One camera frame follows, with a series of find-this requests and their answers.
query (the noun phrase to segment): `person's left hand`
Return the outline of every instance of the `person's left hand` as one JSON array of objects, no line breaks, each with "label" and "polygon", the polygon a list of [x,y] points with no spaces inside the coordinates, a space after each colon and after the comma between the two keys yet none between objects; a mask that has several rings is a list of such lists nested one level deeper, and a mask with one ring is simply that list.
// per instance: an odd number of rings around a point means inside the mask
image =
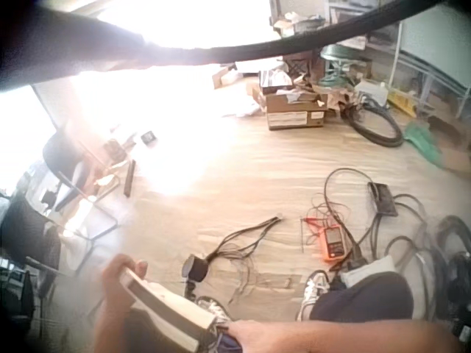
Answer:
[{"label": "person's left hand", "polygon": [[135,262],[131,257],[119,254],[108,264],[102,274],[102,283],[105,290],[105,310],[112,315],[125,315],[134,304],[134,299],[126,292],[119,282],[121,272],[128,267],[141,279],[147,272],[147,262]]}]

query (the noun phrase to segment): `forearm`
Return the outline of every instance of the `forearm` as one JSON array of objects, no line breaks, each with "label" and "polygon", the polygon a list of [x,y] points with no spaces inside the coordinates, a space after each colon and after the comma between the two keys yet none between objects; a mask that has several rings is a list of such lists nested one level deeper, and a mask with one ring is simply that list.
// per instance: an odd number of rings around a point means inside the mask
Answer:
[{"label": "forearm", "polygon": [[337,324],[296,323],[283,344],[303,353],[454,353],[458,341],[442,327],[425,321],[375,321]]},{"label": "forearm", "polygon": [[124,318],[105,306],[95,328],[94,353],[124,352]]}]

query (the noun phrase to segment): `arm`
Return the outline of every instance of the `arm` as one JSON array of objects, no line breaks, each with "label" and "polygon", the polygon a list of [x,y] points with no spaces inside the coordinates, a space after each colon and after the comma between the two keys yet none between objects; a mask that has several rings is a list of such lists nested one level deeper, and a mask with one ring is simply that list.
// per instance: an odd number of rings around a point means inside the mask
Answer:
[{"label": "arm", "polygon": [[415,320],[362,324],[239,321],[229,326],[229,334],[244,353],[454,353],[461,349],[439,325]]},{"label": "arm", "polygon": [[119,282],[125,267],[133,270],[140,278],[147,272],[147,263],[135,263],[126,255],[117,255],[103,271],[105,305],[95,328],[94,353],[120,353],[124,351],[124,320],[134,300]]}]

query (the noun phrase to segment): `dark pants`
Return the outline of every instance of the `dark pants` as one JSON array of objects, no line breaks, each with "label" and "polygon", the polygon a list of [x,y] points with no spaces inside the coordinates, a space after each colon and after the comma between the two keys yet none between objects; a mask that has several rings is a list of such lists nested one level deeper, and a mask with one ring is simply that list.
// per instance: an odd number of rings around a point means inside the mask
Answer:
[{"label": "dark pants", "polygon": [[[313,306],[311,320],[365,322],[411,318],[414,309],[406,280],[394,272],[374,274],[351,288],[332,290]],[[133,310],[125,324],[127,352],[184,352],[163,336],[147,312]]]}]

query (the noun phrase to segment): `white rectangular device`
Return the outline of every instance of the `white rectangular device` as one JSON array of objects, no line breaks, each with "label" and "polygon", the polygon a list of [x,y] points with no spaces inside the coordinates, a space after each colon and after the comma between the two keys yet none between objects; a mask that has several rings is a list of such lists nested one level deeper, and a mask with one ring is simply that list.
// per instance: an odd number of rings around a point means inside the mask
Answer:
[{"label": "white rectangular device", "polygon": [[213,340],[213,314],[129,269],[123,271],[120,282],[136,300],[135,306],[145,309],[155,326],[187,351],[197,352],[200,343]]}]

